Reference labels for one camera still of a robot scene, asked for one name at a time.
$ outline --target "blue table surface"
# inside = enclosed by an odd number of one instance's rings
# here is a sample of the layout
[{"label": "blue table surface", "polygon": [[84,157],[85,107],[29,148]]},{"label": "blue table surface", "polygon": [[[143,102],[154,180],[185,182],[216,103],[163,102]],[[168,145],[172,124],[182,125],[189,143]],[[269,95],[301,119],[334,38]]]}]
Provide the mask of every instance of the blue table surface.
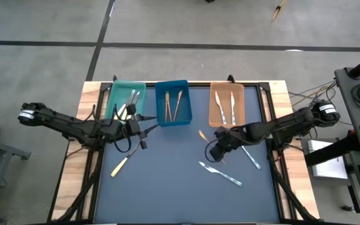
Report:
[{"label": "blue table surface", "polygon": [[[245,88],[246,123],[262,121],[255,87]],[[224,165],[204,156],[206,141],[214,139],[208,125],[209,87],[190,87],[192,121],[188,125],[157,127],[115,177],[113,169],[127,156],[107,144],[96,204],[95,223],[241,223],[278,222],[278,208],[264,142],[246,147],[262,166],[256,169],[239,148],[227,153]],[[147,88],[144,116],[156,115],[155,90]],[[141,123],[143,129],[156,120]],[[132,138],[133,145],[138,137]],[[119,141],[127,149],[127,141]],[[198,161],[242,182],[237,186],[210,173]]]}]

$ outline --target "wooden table frame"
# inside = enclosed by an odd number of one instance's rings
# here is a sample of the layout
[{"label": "wooden table frame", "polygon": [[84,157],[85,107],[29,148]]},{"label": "wooden table frame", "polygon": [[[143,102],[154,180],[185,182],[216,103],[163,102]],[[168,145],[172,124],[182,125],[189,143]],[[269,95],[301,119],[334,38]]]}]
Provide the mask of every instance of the wooden table frame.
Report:
[{"label": "wooden table frame", "polygon": [[[153,85],[158,81],[146,81],[148,86]],[[190,86],[208,86],[211,82],[228,82],[228,81],[189,81]],[[79,107],[77,110],[77,118],[85,119],[91,112],[93,104],[96,104],[98,99],[101,104],[101,115],[105,114],[106,103],[108,100],[108,92],[100,95],[101,85],[106,89],[111,82],[85,82],[81,94]],[[261,96],[259,102],[263,106],[261,111],[264,113],[262,118],[270,121],[272,118],[285,116],[293,112],[291,103],[288,96],[288,91],[285,81],[238,81],[240,84],[258,85],[260,87]],[[292,145],[301,146],[299,141],[293,141]],[[69,143],[67,153],[70,154],[79,149],[80,145],[77,141]],[[71,205],[76,196],[79,194],[82,183],[84,183],[84,168],[89,164],[91,168],[89,173],[93,171],[96,165],[98,152],[87,152],[86,150],[73,154],[70,158],[66,159],[62,165],[61,175],[57,184],[54,199],[52,200],[51,210],[49,212],[48,221],[57,219],[63,215],[66,209]],[[284,151],[282,156],[282,163],[277,162],[277,170],[283,175],[284,180],[291,186],[293,193],[300,200],[302,205],[309,211],[310,214],[319,217],[318,209],[316,206],[311,181],[308,174],[308,169],[305,164],[304,154],[297,149],[289,148]],[[302,217],[296,213],[294,208],[290,207],[290,201],[287,199],[283,189],[277,184],[274,187],[277,194],[277,207],[279,209],[280,218],[285,219],[301,219]],[[91,191],[87,193],[84,200],[84,207],[81,208],[82,212],[89,212],[91,203]],[[85,219],[87,217],[83,214],[76,213],[76,217],[72,219]]]}]

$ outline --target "wooden board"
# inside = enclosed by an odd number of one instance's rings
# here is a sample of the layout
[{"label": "wooden board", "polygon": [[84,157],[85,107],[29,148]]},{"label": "wooden board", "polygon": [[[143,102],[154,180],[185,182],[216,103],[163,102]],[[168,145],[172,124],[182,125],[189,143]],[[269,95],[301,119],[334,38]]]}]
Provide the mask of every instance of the wooden board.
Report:
[{"label": "wooden board", "polygon": [[[189,83],[206,83],[211,81],[189,81]],[[293,112],[291,108],[291,102],[288,96],[288,90],[285,81],[238,81],[239,83],[257,83],[257,82],[269,82],[272,94],[272,101],[274,104],[274,111],[276,117],[285,116]],[[77,110],[76,117],[79,119],[85,119],[91,112],[93,104],[96,104],[98,101],[99,87],[101,82],[85,82],[81,94],[81,99],[79,107]],[[105,96],[104,104],[102,105],[102,113],[105,114],[106,101],[108,97]],[[266,112],[267,120],[271,120],[270,112],[268,108],[268,101],[266,96],[263,96],[264,106]],[[292,145],[301,147],[299,141],[293,141]],[[73,151],[80,148],[78,142],[70,142],[67,154],[72,153]],[[57,198],[54,206],[54,211],[52,212],[52,219],[57,219],[64,214],[66,209],[72,204],[76,196],[80,192],[81,183],[83,180],[84,167],[86,165],[88,150],[82,150],[76,154],[70,156],[63,168],[61,182],[59,183],[59,189],[57,193]],[[97,152],[94,153],[93,159],[95,160],[98,155]],[[284,158],[286,160],[287,171],[289,175],[289,180],[291,183],[291,189],[294,194],[298,197],[304,207],[311,213],[314,217],[319,218],[318,208],[316,206],[311,180],[309,178],[308,169],[306,167],[305,158],[303,152],[298,149],[288,148],[284,152]],[[86,203],[84,205],[83,217],[86,218],[89,210],[89,200],[90,200],[91,191],[87,194]],[[283,190],[281,190],[281,199],[284,208],[284,213],[286,218],[289,218],[288,211],[288,202],[287,197]]]}]

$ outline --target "teal tray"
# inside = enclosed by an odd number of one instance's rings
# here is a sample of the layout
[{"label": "teal tray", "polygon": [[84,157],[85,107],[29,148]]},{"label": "teal tray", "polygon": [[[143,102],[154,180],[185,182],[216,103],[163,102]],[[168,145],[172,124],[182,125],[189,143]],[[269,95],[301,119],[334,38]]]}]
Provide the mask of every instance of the teal tray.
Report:
[{"label": "teal tray", "polygon": [[137,114],[143,113],[144,101],[146,97],[146,85],[144,82],[133,82],[133,81],[114,81],[112,85],[111,94],[107,101],[105,118],[112,118],[113,106],[116,104],[117,110],[122,107],[124,103],[128,100],[131,91],[136,90],[136,93],[139,91],[140,95],[136,103]]}]

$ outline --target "gray floor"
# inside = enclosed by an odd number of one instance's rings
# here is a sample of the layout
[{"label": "gray floor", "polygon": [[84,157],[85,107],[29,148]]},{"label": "gray floor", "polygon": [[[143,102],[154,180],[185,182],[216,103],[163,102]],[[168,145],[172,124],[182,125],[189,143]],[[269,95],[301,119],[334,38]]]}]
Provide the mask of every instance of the gray floor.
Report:
[{"label": "gray floor", "polygon": [[[105,42],[247,44],[360,47],[360,1],[289,1],[275,22],[280,1],[117,0]],[[0,0],[0,40],[96,42],[108,0]],[[12,161],[8,187],[0,191],[0,218],[8,224],[46,220],[68,144],[44,127],[26,127],[17,115],[23,102],[43,102],[75,114],[93,47],[0,46],[0,141],[32,151]],[[231,51],[103,48],[93,81],[286,80],[293,92],[330,81],[335,69],[355,66],[360,52]],[[344,122],[348,114],[337,94]],[[319,137],[342,138],[351,126],[318,129]],[[321,217],[360,224],[346,187],[313,184]]]}]

